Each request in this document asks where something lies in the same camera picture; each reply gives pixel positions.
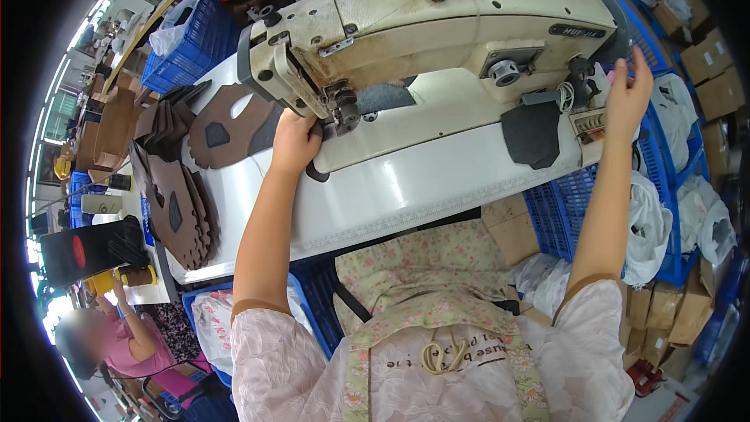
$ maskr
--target red label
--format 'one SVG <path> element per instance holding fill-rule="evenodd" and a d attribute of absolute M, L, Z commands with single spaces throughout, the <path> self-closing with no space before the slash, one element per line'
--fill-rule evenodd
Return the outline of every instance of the red label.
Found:
<path fill-rule="evenodd" d="M 86 254 L 83 252 L 83 243 L 78 235 L 73 235 L 73 257 L 76 258 L 76 263 L 81 269 L 86 267 Z"/>

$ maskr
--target sewing machine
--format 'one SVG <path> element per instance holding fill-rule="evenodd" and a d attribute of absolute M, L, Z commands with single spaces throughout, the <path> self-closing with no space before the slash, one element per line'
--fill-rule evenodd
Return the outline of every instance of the sewing machine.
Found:
<path fill-rule="evenodd" d="M 629 51 L 614 0 L 302 0 L 261 17 L 240 42 L 239 79 L 322 120 L 319 173 L 559 101 L 565 80 L 581 108 L 592 64 Z M 363 108 L 384 82 L 413 102 Z"/>

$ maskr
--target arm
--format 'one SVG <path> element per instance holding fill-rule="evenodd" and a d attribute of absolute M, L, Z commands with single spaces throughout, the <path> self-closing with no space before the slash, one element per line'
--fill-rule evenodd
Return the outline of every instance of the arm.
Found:
<path fill-rule="evenodd" d="M 139 362 L 149 359 L 153 354 L 156 353 L 156 340 L 151 330 L 145 325 L 135 310 L 127 304 L 127 297 L 125 291 L 122 289 L 122 281 L 115 279 L 115 287 L 113 289 L 115 296 L 117 297 L 117 305 L 122 310 L 122 315 L 130 326 L 130 332 L 133 333 L 133 339 L 128 342 L 130 347 L 130 354 L 133 358 Z"/>
<path fill-rule="evenodd" d="M 99 295 L 96 297 L 96 303 L 108 317 L 112 319 L 120 318 L 120 314 L 117 312 L 117 307 L 109 303 L 109 300 L 107 298 Z"/>
<path fill-rule="evenodd" d="M 263 178 L 237 252 L 235 304 L 260 300 L 289 313 L 286 277 L 292 205 L 299 174 L 317 154 L 323 140 L 317 132 L 308 135 L 315 121 L 315 117 L 302 118 L 289 109 L 279 119 L 271 167 Z"/>
<path fill-rule="evenodd" d="M 568 291 L 594 275 L 619 278 L 628 246 L 632 138 L 646 113 L 653 77 L 643 53 L 634 47 L 635 81 L 629 82 L 623 59 L 615 65 L 607 97 L 605 147 L 580 230 Z"/>

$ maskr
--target floral apron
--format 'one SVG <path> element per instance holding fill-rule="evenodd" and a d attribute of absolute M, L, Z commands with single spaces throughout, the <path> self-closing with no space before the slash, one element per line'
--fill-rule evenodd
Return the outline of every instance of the floral apron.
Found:
<path fill-rule="evenodd" d="M 412 297 L 373 316 L 352 333 L 343 391 L 343 419 L 351 422 L 370 420 L 372 347 L 406 327 L 419 326 L 437 331 L 438 328 L 452 324 L 470 324 L 502 337 L 513 369 L 523 421 L 548 422 L 550 416 L 547 397 L 541 386 L 539 372 L 532 360 L 531 349 L 523 342 L 512 315 L 485 300 L 445 291 Z M 463 362 L 458 353 L 455 354 L 455 359 Z M 459 367 L 460 364 L 451 364 L 448 371 Z"/>
<path fill-rule="evenodd" d="M 416 231 L 336 258 L 339 280 L 372 316 L 431 291 L 502 301 L 509 269 L 482 219 Z M 344 335 L 362 325 L 339 296 L 333 303 Z"/>

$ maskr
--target window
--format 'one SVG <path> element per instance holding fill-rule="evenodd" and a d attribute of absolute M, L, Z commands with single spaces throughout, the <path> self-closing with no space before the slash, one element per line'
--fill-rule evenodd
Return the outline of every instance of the window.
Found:
<path fill-rule="evenodd" d="M 50 118 L 44 127 L 44 137 L 55 141 L 65 139 L 65 126 L 76 112 L 77 98 L 70 93 L 58 92 L 50 108 Z"/>

